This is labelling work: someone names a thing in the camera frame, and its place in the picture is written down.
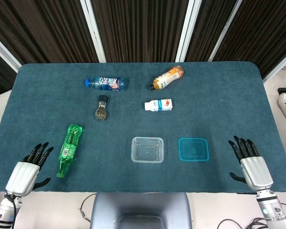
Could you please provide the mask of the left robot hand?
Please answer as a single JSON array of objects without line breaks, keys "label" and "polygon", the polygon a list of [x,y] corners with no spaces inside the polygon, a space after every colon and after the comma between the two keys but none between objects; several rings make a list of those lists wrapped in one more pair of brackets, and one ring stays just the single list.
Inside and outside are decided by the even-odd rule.
[{"label": "left robot hand", "polygon": [[30,154],[19,161],[7,182],[6,193],[17,197],[25,197],[32,190],[47,185],[51,178],[46,178],[42,182],[37,182],[37,177],[43,167],[47,157],[54,149],[48,148],[48,142],[37,144]]}]

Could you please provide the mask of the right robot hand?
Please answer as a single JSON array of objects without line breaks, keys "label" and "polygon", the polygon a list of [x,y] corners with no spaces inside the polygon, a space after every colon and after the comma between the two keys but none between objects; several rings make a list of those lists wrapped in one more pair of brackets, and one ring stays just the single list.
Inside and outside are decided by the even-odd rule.
[{"label": "right robot hand", "polygon": [[273,184],[270,171],[262,156],[260,156],[255,144],[247,139],[234,136],[235,141],[229,140],[238,163],[241,166],[243,177],[230,172],[230,177],[238,182],[245,183],[253,191],[270,189]]}]

